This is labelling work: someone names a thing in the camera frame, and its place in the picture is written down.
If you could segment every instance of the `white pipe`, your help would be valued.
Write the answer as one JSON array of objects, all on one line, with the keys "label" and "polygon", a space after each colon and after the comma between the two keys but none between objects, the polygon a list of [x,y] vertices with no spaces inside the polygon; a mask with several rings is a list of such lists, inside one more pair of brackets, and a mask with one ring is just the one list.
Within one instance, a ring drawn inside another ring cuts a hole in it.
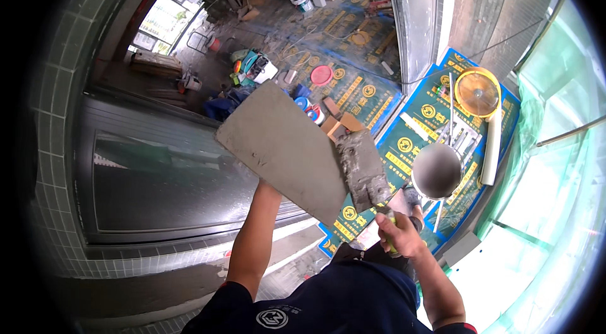
[{"label": "white pipe", "polygon": [[484,150],[484,165],[482,166],[483,185],[495,185],[496,167],[499,163],[499,150],[501,149],[501,102],[495,114],[489,119],[489,130],[486,134],[486,149]]}]

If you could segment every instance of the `navy blue shirt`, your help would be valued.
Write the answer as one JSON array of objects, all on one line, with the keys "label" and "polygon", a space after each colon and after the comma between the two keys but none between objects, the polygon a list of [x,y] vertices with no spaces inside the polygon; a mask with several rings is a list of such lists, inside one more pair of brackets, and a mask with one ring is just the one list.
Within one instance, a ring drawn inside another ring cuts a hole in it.
[{"label": "navy blue shirt", "polygon": [[[351,260],[328,265],[282,300],[253,302],[244,286],[225,283],[182,333],[431,333],[418,307],[419,292],[403,272]],[[475,332],[464,323],[436,330]]]}]

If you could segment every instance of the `person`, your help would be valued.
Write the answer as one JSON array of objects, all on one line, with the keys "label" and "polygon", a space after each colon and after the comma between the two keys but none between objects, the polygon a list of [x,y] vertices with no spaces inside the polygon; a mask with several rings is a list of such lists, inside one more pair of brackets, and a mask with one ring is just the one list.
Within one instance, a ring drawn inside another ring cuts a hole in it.
[{"label": "person", "polygon": [[[270,260],[271,236],[282,200],[280,193],[260,180],[234,241],[226,282],[182,333],[430,333],[416,317],[419,293],[411,271],[418,277],[434,332],[476,333],[465,323],[459,292],[420,239],[422,215],[414,189],[400,189],[390,206],[403,195],[412,201],[411,217],[395,212],[393,224],[377,214],[381,240],[367,252],[342,245],[328,266],[289,297],[254,302]],[[386,254],[391,244],[400,257]]]}]

